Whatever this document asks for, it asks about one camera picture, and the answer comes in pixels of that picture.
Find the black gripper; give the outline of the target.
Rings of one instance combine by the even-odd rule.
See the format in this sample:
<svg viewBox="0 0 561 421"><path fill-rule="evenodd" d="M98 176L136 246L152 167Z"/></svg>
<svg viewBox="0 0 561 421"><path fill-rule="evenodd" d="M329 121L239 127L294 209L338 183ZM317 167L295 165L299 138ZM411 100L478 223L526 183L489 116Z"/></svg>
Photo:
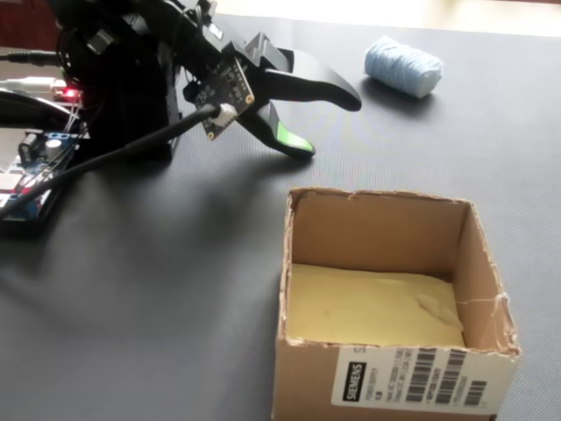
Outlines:
<svg viewBox="0 0 561 421"><path fill-rule="evenodd" d="M311 54L279 50L263 32L244 44L231 39L224 47L224 56L238 60L255 105L275 99L325 101L346 111L359 111L362 107L357 90L339 73ZM309 141L293 134L281 122L272 103L244 112L238 122L262 144L290 158L309 161L316 154Z"/></svg>

